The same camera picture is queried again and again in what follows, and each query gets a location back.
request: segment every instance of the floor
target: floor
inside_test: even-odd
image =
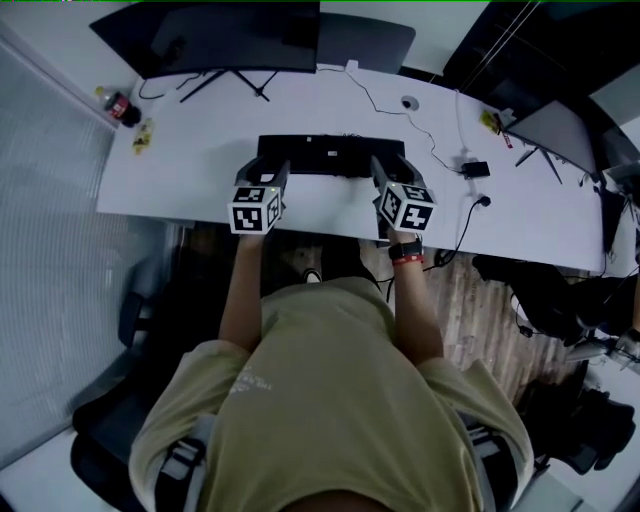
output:
[[[185,234],[184,246],[204,260],[215,257],[219,261],[224,252],[222,256],[230,264],[233,249],[229,248],[227,233],[226,226],[201,223]],[[386,249],[376,248],[371,241],[361,241],[360,245],[363,263],[378,280],[393,275]],[[277,231],[269,241],[269,250],[300,274],[306,268],[320,266],[316,235]],[[482,359],[514,403],[532,380],[559,382],[572,373],[576,365],[564,362],[566,349],[561,342],[520,334],[510,305],[511,290],[502,283],[483,281],[471,265],[472,257],[458,254],[450,265],[425,274],[444,335],[446,357],[461,369]],[[387,286],[380,285],[385,296]],[[393,293],[389,303],[393,308]]]

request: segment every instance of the cable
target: cable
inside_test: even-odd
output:
[[[351,80],[353,80],[353,83],[355,83],[358,87],[360,87],[362,90],[364,90],[364,92],[367,94],[367,98],[369,98],[369,101],[371,102],[371,105],[373,106],[373,110],[375,110],[377,113],[379,113],[379,114],[388,114],[390,116],[406,116],[407,119],[409,119],[409,122],[411,123],[411,126],[413,126],[419,132],[427,134],[429,136],[429,138],[431,139],[431,143],[433,144],[433,147],[431,148],[431,156],[433,156],[433,158],[435,158],[438,162],[440,162],[440,164],[445,169],[448,169],[451,172],[455,172],[456,174],[462,174],[461,171],[458,171],[457,169],[454,169],[453,167],[449,167],[447,164],[445,164],[440,159],[440,157],[438,157],[438,155],[436,155],[434,153],[434,151],[436,149],[436,141],[433,138],[433,135],[431,135],[431,133],[429,133],[427,130],[424,130],[424,129],[420,128],[418,125],[416,125],[413,122],[413,119],[411,118],[411,116],[409,114],[407,114],[406,112],[389,112],[388,110],[379,109],[377,107],[377,105],[375,104],[375,102],[373,101],[373,98],[371,97],[371,94],[369,94],[369,91],[367,90],[367,88],[364,85],[362,85],[360,82],[358,82],[355,78],[353,78],[351,73],[349,73],[346,69],[343,70],[343,69],[330,69],[330,68],[318,68],[318,67],[316,67],[316,69],[318,71],[332,71],[334,73],[344,73],[344,74],[346,74],[349,78],[351,78]]]
[[[462,236],[460,237],[460,241],[458,242],[458,245],[456,245],[456,248],[452,251],[447,251],[446,256],[444,257],[434,258],[434,264],[431,265],[430,267],[422,269],[422,272],[429,272],[429,270],[433,270],[434,268],[445,267],[446,265],[448,265],[453,261],[453,259],[456,257],[456,254],[458,254],[458,250],[460,249],[460,246],[462,245],[462,241],[464,240],[464,235],[467,234],[467,229],[469,228],[469,222],[471,221],[471,214],[473,213],[473,209],[479,204],[481,204],[486,208],[491,204],[491,199],[488,196],[482,196],[480,199],[478,199],[475,203],[471,205],[471,208],[469,208],[469,215],[467,215],[467,222],[464,226],[464,230],[462,231]],[[387,288],[387,304],[389,303],[389,299],[391,298],[391,288],[393,286],[394,281],[395,281],[395,276],[390,277],[389,279],[385,279],[383,281],[376,281],[378,284],[387,283],[387,282],[389,283],[389,287]]]
[[[480,76],[480,73],[482,73],[482,72],[485,70],[485,68],[486,68],[489,64],[491,64],[491,61],[496,57],[496,55],[498,55],[498,53],[500,53],[500,51],[502,50],[502,48],[504,48],[504,45],[505,45],[505,44],[507,44],[507,43],[509,42],[509,39],[511,39],[511,38],[515,35],[516,31],[517,31],[517,30],[522,26],[522,24],[523,24],[525,21],[527,21],[527,18],[528,18],[529,16],[531,16],[531,14],[533,14],[533,11],[535,11],[535,10],[536,10],[536,7],[538,7],[538,5],[540,5],[540,2],[536,2],[536,3],[535,3],[535,5],[533,6],[533,8],[532,8],[528,13],[527,13],[527,15],[524,17],[524,19],[520,22],[520,24],[519,24],[516,28],[514,28],[514,29],[513,29],[513,32],[511,32],[511,33],[509,34],[509,37],[507,37],[507,38],[504,40],[504,42],[500,45],[500,48],[498,48],[498,49],[495,51],[495,53],[494,53],[494,54],[493,54],[493,55],[492,55],[492,56],[487,60],[487,62],[484,64],[484,66],[482,66],[482,68],[480,68],[480,69],[478,70],[478,72],[477,72],[477,73],[473,74],[473,78],[471,79],[471,81],[470,81],[468,84],[467,84],[467,81],[465,80],[465,83],[464,83],[464,84],[462,84],[462,87],[461,87],[462,92],[464,92],[464,91],[465,91],[465,90],[466,90],[466,89],[467,89],[467,88],[468,88],[468,87],[469,87],[473,82],[475,82],[475,81],[476,81],[476,78],[478,78],[478,77]],[[509,27],[507,27],[507,30],[506,30],[505,32],[508,32],[508,31],[509,31],[509,28],[511,27],[511,25],[509,25]]]
[[[602,276],[604,276],[607,273],[607,254],[604,255],[604,269],[602,270],[602,272],[597,275],[597,276],[562,276],[565,279],[582,279],[583,281],[586,281],[588,279],[601,279]]]
[[[543,332],[534,331],[531,327],[527,327],[526,325],[520,325],[520,322],[518,322],[518,311],[520,311],[520,301],[518,301],[518,305],[516,306],[516,326],[518,327],[520,334],[522,334],[525,338],[531,338],[531,336],[533,336],[534,334],[544,335]]]
[[[469,149],[469,146],[467,146],[466,142],[464,141],[464,134],[462,133],[462,122],[460,121],[460,109],[458,107],[458,96],[460,96],[460,91],[456,89],[455,103],[456,103],[456,120],[458,121],[458,135],[460,135],[460,142],[462,143],[462,149],[464,150],[465,153],[469,153],[471,150]]]
[[[640,269],[640,265],[638,265],[636,268],[634,268],[631,272],[629,272],[625,278],[620,281],[620,284],[618,284],[618,286],[616,286],[615,290],[613,290],[611,292],[611,294],[605,299],[605,301],[602,303],[603,306],[607,305],[607,302],[609,302],[609,300],[611,300],[611,297],[613,297],[615,295],[615,293],[622,287],[622,285],[626,282],[627,279],[629,279],[631,277],[631,274],[633,274],[636,270]]]
[[[518,21],[518,19],[520,18],[520,16],[522,16],[522,13],[524,11],[527,10],[527,7],[529,7],[529,2],[527,2],[524,7],[520,10],[520,12],[518,13],[518,15],[513,19],[513,21],[511,22],[511,24],[507,27],[507,30],[505,30],[502,34],[500,34],[500,37],[496,40],[495,43],[493,43],[493,46],[491,48],[489,48],[489,51],[486,53],[486,55],[482,58],[482,60],[480,62],[478,62],[478,64],[476,64],[476,67],[473,68],[473,71],[471,71],[471,73],[469,73],[469,75],[467,76],[467,78],[465,79],[465,81],[462,83],[462,87],[464,87],[467,83],[467,81],[469,80],[469,78],[471,77],[471,75],[473,75],[476,72],[476,69],[478,69],[480,66],[482,66],[482,63],[487,60],[492,52],[493,49],[498,46],[500,44],[500,42],[502,41],[502,38],[505,36],[505,34],[509,33],[509,30],[511,29],[511,27],[513,26],[514,23],[516,23]]]
[[[605,348],[607,350],[608,353],[611,352],[618,352],[624,356],[627,356],[629,359],[631,359],[632,362],[634,363],[640,363],[640,358],[637,356],[634,356],[633,354],[631,354],[630,352],[627,352],[625,349],[614,346],[611,346],[609,343],[607,343],[606,341],[603,340],[599,340],[598,338],[589,338],[587,340],[589,343],[592,343],[594,345],[600,345],[601,347]]]
[[[184,87],[186,85],[187,82],[191,81],[191,80],[195,80],[196,78],[200,78],[201,76],[206,75],[207,73],[198,73],[196,76],[192,76],[190,78],[187,78],[184,82],[182,82],[178,87],[176,87],[176,91],[179,91],[180,89],[182,89],[182,87]],[[142,89],[144,88],[144,86],[146,85],[147,80],[145,80],[144,82],[142,82],[142,85],[140,86],[140,89],[138,89],[138,96],[141,100],[157,100],[158,98],[162,98],[164,96],[164,94],[159,94],[158,96],[143,96],[142,95]]]

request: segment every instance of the black monitor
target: black monitor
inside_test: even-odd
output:
[[[142,78],[213,69],[314,72],[320,2],[147,3],[92,23]]]

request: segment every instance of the beige t-shirt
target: beige t-shirt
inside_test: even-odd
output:
[[[515,410],[479,363],[417,369],[394,347],[393,316],[362,278],[290,287],[263,304],[249,356],[212,341],[184,356],[131,459],[133,488],[154,510],[163,452],[196,418],[218,413],[198,510],[278,512],[327,490],[391,510],[482,510],[471,446],[454,408],[506,433],[530,478],[531,446]]]

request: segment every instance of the monitor stand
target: monitor stand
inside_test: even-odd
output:
[[[215,74],[213,76],[210,76],[209,78],[207,78],[204,82],[202,82],[198,87],[196,87],[193,91],[191,91],[189,94],[187,94],[184,98],[182,98],[180,100],[180,103],[184,103],[185,101],[187,101],[189,98],[191,98],[191,96],[193,96],[195,93],[197,93],[199,90],[204,89],[207,85],[209,85],[211,82],[213,82],[214,80],[217,80],[218,78],[220,78],[222,75],[224,75],[225,73],[233,73],[234,75],[236,75],[240,80],[242,80],[245,84],[247,84],[249,87],[251,87],[254,92],[256,93],[256,96],[261,96],[263,97],[265,100],[267,101],[271,101],[269,98],[267,98],[264,95],[264,88],[267,86],[267,84],[271,81],[271,79],[276,76],[276,73],[273,73],[273,75],[271,75],[269,77],[269,80],[267,80],[264,84],[262,84],[260,87],[256,87],[255,85],[253,85],[251,82],[249,82],[249,80],[247,80],[245,78],[244,75],[242,75],[239,71],[236,70],[231,70],[231,69],[221,69],[219,71],[216,71]]]
[[[536,146],[535,148],[527,151],[524,155],[522,155],[520,157],[520,160],[518,160],[516,162],[516,167],[518,167],[520,164],[524,163],[527,158],[529,158],[531,155],[533,155],[539,149],[540,148]],[[556,178],[558,178],[558,181],[560,182],[560,185],[563,185],[562,180],[560,179],[560,175],[558,174],[558,171],[556,170],[556,166],[553,165],[553,162],[551,161],[551,157],[549,156],[549,153],[547,153],[544,149],[540,149],[540,151],[542,152],[542,156],[544,156],[545,160],[547,161],[547,163],[551,167],[551,170],[553,171],[553,174],[555,174]]]

